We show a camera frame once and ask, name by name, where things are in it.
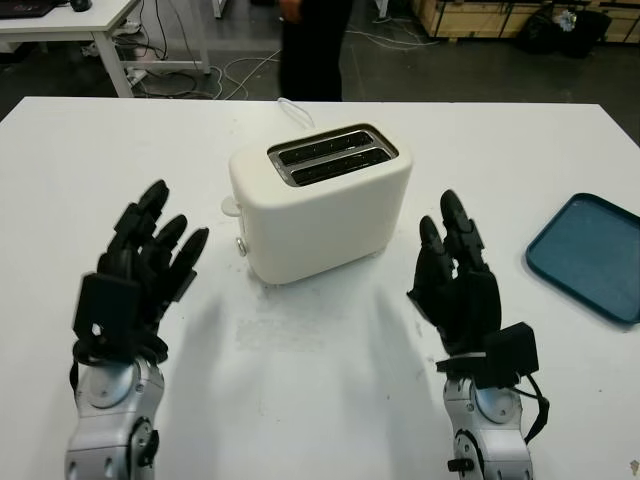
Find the wooden crate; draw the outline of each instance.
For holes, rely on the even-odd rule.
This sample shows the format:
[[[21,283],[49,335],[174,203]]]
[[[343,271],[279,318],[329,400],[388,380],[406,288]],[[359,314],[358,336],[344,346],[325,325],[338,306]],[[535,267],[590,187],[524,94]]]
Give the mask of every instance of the wooden crate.
[[[602,12],[611,18],[611,25],[605,34],[607,42],[640,42],[640,6],[636,8],[599,6],[590,7],[589,10]]]
[[[485,3],[443,2],[437,0],[411,0],[416,16],[427,33],[437,38],[513,38],[522,30],[529,17],[537,12],[540,3]],[[595,4],[590,10],[603,12],[611,17],[606,39],[609,42],[637,43],[640,8],[631,4],[625,7],[601,7]],[[556,14],[571,8],[556,5]]]

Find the blue plastic tray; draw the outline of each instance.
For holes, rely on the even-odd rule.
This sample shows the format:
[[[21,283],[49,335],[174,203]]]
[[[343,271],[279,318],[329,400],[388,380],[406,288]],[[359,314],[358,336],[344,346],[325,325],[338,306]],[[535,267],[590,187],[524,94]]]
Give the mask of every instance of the blue plastic tray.
[[[526,258],[538,275],[606,317],[640,323],[640,217],[578,193]]]

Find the desk leg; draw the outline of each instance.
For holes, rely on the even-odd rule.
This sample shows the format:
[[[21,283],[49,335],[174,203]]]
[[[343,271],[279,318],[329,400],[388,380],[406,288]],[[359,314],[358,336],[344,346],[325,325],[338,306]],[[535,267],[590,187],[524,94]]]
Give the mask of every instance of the desk leg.
[[[118,96],[120,98],[133,98],[129,80],[127,80],[122,65],[120,65],[120,59],[111,42],[111,38],[104,32],[93,32],[93,38],[96,41],[104,68],[109,74],[109,77],[111,77],[111,82]]]
[[[198,5],[198,0],[191,0],[191,2],[189,2],[189,10],[191,10],[191,18],[193,18],[193,25],[195,26],[196,35],[198,37],[200,61],[202,62],[202,73],[208,75],[211,73],[211,66],[209,63],[209,52],[207,50],[207,38],[204,34],[202,15],[200,6]]]

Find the white table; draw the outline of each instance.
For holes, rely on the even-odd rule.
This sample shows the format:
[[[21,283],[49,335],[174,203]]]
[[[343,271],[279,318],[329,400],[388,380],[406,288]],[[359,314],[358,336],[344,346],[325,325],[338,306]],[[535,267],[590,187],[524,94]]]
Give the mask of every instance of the white table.
[[[126,203],[164,178],[163,218],[184,212],[212,236],[160,329],[170,352],[158,480],[456,478],[434,365],[445,354],[405,297],[418,221],[439,215],[449,187],[480,227],[503,325],[535,329],[536,376],[552,402],[531,444],[537,478],[631,479],[640,331],[560,294],[523,254],[575,192],[640,212],[636,145],[590,105],[305,107],[320,126],[381,123],[415,167],[383,254],[279,288],[249,273],[238,228],[220,211],[232,152],[259,134],[300,133],[276,104],[27,98],[0,124],[3,478],[62,478],[76,422],[67,373],[80,275]],[[525,429],[536,413],[526,400]]]
[[[198,6],[190,5],[194,28],[198,37],[200,62],[120,62],[111,35],[140,0],[93,0],[85,12],[74,12],[70,5],[54,8],[40,18],[0,20],[0,42],[56,42],[93,40],[102,63],[119,97],[133,97],[123,67],[145,69],[192,69],[210,72],[204,27]]]

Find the toaster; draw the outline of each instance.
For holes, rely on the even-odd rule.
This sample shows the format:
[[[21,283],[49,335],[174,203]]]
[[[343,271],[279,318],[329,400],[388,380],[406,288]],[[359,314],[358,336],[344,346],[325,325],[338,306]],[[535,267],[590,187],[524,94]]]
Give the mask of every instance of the toaster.
[[[383,249],[411,172],[409,152],[369,124],[255,145],[229,162],[236,239],[254,272],[285,284]]]

